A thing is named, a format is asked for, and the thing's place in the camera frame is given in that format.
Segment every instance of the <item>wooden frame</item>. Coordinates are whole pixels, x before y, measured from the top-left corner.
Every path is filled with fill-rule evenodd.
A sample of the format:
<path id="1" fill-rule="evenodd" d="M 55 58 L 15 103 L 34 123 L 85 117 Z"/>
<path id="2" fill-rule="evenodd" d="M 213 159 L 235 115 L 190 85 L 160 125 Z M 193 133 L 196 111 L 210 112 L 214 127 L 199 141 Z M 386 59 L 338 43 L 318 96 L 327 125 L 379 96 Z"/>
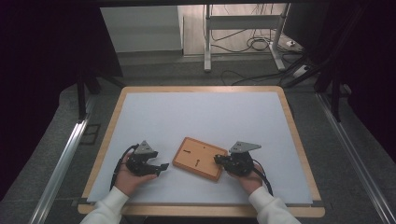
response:
<path id="1" fill-rule="evenodd" d="M 305 156 L 303 144 L 297 132 L 293 117 L 290 112 L 285 93 L 277 86 L 239 86 L 239 87 L 221 87 L 221 86 L 184 86 L 184 87 L 126 87 L 122 90 L 120 98 L 116 104 L 110 123 L 107 127 L 105 137 L 103 139 L 101 148 L 99 149 L 96 161 L 92 167 L 91 175 L 88 179 L 87 185 L 81 196 L 82 199 L 88 198 L 93 182 L 95 181 L 102 162 L 106 155 L 111 136 L 114 132 L 117 120 L 119 118 L 123 102 L 129 92 L 260 92 L 260 91 L 274 91 L 277 93 L 280 103 L 282 104 L 286 120 L 288 122 L 291 137 L 297 150 L 298 157 L 303 167 L 308 187 L 311 191 L 314 203 L 307 207 L 289 206 L 289 210 L 296 217 L 323 217 L 325 209 L 322 204 L 318 187 L 312 175 L 308 159 Z M 93 210 L 94 206 L 90 203 L 80 203 L 78 211 L 81 214 L 88 214 Z M 251 205 L 196 205 L 196 204 L 125 204 L 122 213 L 131 216 L 192 216 L 192 217 L 255 217 L 256 211 Z"/>

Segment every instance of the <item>white surface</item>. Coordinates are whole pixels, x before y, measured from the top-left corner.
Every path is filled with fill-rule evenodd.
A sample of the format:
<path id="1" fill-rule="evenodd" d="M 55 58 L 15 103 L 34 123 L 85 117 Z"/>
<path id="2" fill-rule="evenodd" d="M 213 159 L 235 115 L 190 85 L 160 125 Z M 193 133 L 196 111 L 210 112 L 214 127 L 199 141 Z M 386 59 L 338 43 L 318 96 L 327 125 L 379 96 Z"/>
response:
<path id="1" fill-rule="evenodd" d="M 147 140 L 159 152 L 148 163 L 171 163 L 186 136 L 227 150 L 236 141 L 262 145 L 250 154 L 264 167 L 275 196 L 285 203 L 312 203 L 275 92 L 127 94 L 88 201 L 107 195 L 117 161 L 129 146 Z M 140 188 L 131 202 L 241 204 L 248 203 L 248 196 L 225 172 L 216 183 L 170 164 L 159 178 Z"/>
<path id="2" fill-rule="evenodd" d="M 177 6 L 102 7 L 116 52 L 181 49 Z"/>

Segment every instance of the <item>orange wooden board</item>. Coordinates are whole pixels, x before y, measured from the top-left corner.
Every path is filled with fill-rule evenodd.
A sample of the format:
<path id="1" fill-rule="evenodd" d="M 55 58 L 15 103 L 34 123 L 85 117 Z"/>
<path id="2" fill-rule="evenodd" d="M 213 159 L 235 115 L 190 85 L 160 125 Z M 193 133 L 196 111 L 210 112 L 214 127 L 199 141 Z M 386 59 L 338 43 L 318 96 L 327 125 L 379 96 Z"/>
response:
<path id="1" fill-rule="evenodd" d="M 173 164 L 196 175 L 218 181 L 222 168 L 213 159 L 218 154 L 225 156 L 227 150 L 186 137 L 173 159 Z"/>

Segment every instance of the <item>white wall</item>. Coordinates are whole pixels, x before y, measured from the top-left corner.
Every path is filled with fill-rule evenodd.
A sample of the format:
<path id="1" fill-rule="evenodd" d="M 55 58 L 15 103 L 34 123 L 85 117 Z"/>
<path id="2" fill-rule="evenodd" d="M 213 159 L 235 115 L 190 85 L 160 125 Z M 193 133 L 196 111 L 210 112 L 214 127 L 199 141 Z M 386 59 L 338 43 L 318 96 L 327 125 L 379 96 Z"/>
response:
<path id="1" fill-rule="evenodd" d="M 116 52 L 182 49 L 177 6 L 101 11 Z"/>

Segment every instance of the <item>white sleeve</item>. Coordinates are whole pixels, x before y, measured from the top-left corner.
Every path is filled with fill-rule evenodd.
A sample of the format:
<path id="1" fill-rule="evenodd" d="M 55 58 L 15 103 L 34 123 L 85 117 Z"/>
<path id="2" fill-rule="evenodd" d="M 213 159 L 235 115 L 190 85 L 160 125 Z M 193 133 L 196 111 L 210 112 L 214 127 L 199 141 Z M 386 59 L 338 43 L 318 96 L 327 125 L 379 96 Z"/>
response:
<path id="1" fill-rule="evenodd" d="M 260 224 L 300 223 L 288 207 L 279 199 L 268 193 L 265 187 L 260 187 L 250 194 L 248 200 L 257 211 Z"/>
<path id="2" fill-rule="evenodd" d="M 128 201 L 129 197 L 116 187 L 107 196 L 95 204 L 95 209 L 82 219 L 81 223 L 120 223 L 121 208 Z"/>

